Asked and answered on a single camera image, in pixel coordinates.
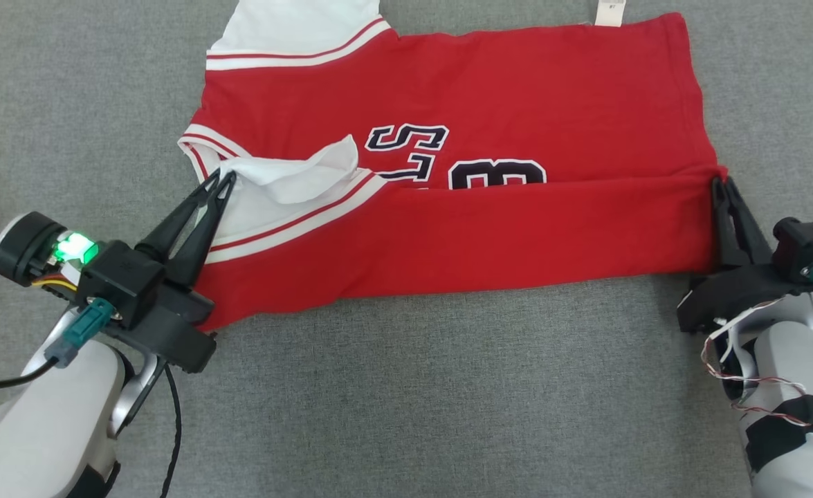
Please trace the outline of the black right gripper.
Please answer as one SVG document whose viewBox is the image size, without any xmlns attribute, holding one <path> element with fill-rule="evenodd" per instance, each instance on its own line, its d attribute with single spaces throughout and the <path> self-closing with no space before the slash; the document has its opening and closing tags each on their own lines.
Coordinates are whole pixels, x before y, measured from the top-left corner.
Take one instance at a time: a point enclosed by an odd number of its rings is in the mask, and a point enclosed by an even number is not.
<svg viewBox="0 0 813 498">
<path fill-rule="evenodd" d="M 772 249 L 732 178 L 712 180 L 712 213 L 716 266 L 730 270 L 690 278 L 676 309 L 681 332 L 712 332 L 715 319 L 730 320 L 781 297 L 813 294 L 813 284 L 786 280 L 770 264 Z"/>
</svg>

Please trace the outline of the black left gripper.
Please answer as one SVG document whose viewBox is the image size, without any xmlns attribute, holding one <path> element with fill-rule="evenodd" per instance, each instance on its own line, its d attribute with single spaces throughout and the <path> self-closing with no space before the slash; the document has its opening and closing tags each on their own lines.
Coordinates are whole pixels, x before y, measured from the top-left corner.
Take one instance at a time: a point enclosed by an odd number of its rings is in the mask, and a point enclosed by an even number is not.
<svg viewBox="0 0 813 498">
<path fill-rule="evenodd" d="M 212 173 L 149 235 L 128 246 L 119 240 L 88 241 L 64 252 L 72 231 L 40 212 L 11 221 L 0 235 L 0 275 L 20 286 L 48 282 L 64 264 L 77 272 L 73 290 L 59 290 L 77 310 L 97 297 L 113 308 L 109 336 L 144 348 L 188 373 L 203 371 L 215 352 L 199 330 L 214 303 L 194 290 L 231 199 L 237 173 Z M 193 230 L 172 257 L 193 214 Z"/>
</svg>

